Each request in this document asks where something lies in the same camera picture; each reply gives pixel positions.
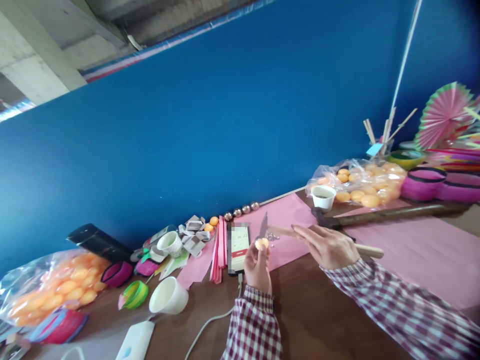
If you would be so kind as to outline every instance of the metal hammer head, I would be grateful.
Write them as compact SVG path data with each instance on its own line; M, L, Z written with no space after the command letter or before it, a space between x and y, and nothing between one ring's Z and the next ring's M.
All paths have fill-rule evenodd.
M315 216L316 222L321 227L333 230L339 230L342 228L340 221L336 217L324 216L324 214L322 213L322 209L319 207L314 207L311 210L311 213L313 214L313 216Z

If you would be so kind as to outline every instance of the plastic bag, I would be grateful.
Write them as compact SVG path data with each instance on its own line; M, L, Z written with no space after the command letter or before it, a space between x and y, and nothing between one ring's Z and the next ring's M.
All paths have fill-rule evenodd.
M110 263L82 249L55 252L9 271L0 281L0 319L35 327L57 308L76 310L107 287Z
M318 185L336 190L335 201L379 209L400 197L407 172L393 162L347 159L335 166L320 165L305 187L307 197Z

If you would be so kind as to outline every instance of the metal ball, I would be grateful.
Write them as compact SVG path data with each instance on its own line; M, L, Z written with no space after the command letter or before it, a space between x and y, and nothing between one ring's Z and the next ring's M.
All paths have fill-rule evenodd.
M223 215L223 218L226 220L226 221L230 221L234 218L234 216L232 215L232 213L230 211L227 211L224 215Z
M252 202L252 203L250 204L250 207L251 207L252 210L255 211L255 210L260 209L260 204L259 204L258 202L256 202L256 201L254 201L254 202Z
M239 216L242 216L242 210L237 207L235 210L233 210L233 216L238 218Z
M244 214L248 214L248 213L251 211L250 206L248 206L248 205L243 205L243 206L241 207L241 211L243 211Z

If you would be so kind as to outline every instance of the person's left hand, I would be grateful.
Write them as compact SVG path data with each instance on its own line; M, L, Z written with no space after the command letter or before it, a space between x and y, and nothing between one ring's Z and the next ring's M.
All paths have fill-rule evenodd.
M272 295L272 281L269 272L270 248L261 246L260 251L255 243L250 244L246 252L243 268L245 270L246 284L262 293Z

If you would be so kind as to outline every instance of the black thermos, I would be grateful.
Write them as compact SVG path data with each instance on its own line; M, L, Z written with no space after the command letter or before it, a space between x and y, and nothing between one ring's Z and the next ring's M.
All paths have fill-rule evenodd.
M92 223L72 231L67 240L112 263L129 262L130 256L133 254L133 250L119 243Z

